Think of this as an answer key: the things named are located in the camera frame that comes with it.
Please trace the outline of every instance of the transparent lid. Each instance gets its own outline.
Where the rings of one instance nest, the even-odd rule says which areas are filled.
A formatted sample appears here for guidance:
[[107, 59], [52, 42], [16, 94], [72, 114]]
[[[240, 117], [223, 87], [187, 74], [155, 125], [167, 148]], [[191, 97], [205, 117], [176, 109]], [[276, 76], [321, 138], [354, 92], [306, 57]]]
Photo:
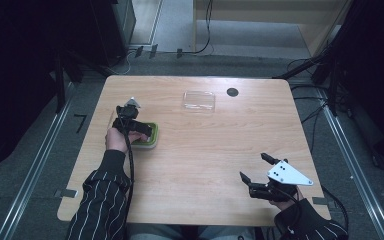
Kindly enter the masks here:
[[186, 91], [183, 108], [192, 112], [214, 112], [216, 95], [206, 91]]

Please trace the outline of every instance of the metal frame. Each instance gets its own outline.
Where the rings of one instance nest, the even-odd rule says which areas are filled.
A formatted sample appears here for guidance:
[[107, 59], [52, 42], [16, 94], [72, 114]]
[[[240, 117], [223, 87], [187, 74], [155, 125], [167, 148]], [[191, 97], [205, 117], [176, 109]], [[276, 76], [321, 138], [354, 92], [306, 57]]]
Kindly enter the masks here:
[[[327, 98], [326, 93], [320, 89], [317, 89], [317, 94], [321, 98]], [[358, 163], [357, 157], [355, 156], [354, 151], [352, 150], [352, 147], [342, 130], [339, 119], [335, 117], [328, 108], [324, 108], [324, 113], [329, 126], [332, 129], [333, 135], [338, 142], [339, 148], [344, 155], [345, 162], [353, 176], [355, 185], [357, 186], [364, 205], [367, 208], [367, 212], [373, 221], [373, 225], [376, 228], [379, 238], [384, 239], [384, 211], [382, 206], [376, 198], [373, 189], [370, 187], [370, 184]]]
[[46, 134], [45, 139], [43, 140], [42, 145], [36, 154], [32, 166], [30, 167], [30, 170], [27, 173], [27, 176], [24, 179], [24, 182], [21, 185], [17, 196], [11, 204], [10, 210], [0, 230], [0, 239], [7, 240], [13, 237], [21, 216], [23, 215], [27, 203], [30, 199], [30, 196], [33, 193], [34, 187], [39, 180], [43, 167], [45, 166], [49, 152], [52, 149], [55, 139], [67, 115], [74, 93], [74, 84], [70, 82], [66, 91], [67, 102], [61, 109], [60, 113], [55, 115], [48, 133]]

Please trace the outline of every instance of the black striped shirt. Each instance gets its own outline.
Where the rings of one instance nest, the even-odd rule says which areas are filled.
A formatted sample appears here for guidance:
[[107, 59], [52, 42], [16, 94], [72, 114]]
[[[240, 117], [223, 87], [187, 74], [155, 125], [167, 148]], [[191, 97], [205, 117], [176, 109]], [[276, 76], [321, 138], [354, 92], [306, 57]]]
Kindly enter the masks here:
[[107, 150], [98, 170], [83, 183], [83, 199], [66, 239], [123, 239], [126, 193], [131, 185], [123, 171], [125, 154]]
[[293, 234], [288, 234], [286, 239], [348, 239], [347, 231], [339, 223], [334, 220], [324, 219], [316, 212], [307, 199], [302, 199], [298, 204], [301, 206], [301, 218], [292, 228], [288, 229], [288, 226], [293, 223], [298, 212], [296, 204], [277, 214], [274, 219], [276, 226], [282, 232], [290, 232], [292, 230]]

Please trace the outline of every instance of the person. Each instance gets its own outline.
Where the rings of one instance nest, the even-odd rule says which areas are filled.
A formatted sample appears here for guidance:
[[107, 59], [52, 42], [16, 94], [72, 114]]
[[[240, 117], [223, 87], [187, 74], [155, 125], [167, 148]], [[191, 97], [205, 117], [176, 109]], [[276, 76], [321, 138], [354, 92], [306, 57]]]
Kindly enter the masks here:
[[[128, 151], [124, 136], [116, 129], [108, 129], [106, 151], [99, 168], [83, 183], [83, 198], [67, 230], [66, 239], [189, 239], [182, 227], [174, 225], [132, 224], [126, 234], [126, 194], [131, 181], [123, 165]], [[146, 140], [144, 134], [130, 132], [130, 142]], [[322, 218], [302, 196], [299, 201], [273, 202], [281, 212], [275, 223], [284, 233], [284, 239], [348, 239], [340, 224]], [[297, 211], [301, 217], [296, 221]], [[254, 239], [251, 227], [199, 227], [198, 239]]]

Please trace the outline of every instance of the green tray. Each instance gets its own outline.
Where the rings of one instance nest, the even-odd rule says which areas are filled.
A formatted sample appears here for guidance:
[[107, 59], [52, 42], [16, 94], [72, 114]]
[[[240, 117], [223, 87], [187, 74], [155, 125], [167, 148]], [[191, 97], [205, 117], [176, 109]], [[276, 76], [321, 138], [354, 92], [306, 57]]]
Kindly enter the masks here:
[[158, 125], [156, 123], [145, 123], [152, 128], [151, 137], [148, 138], [148, 141], [134, 141], [132, 143], [132, 148], [154, 148], [157, 145], [158, 138]]

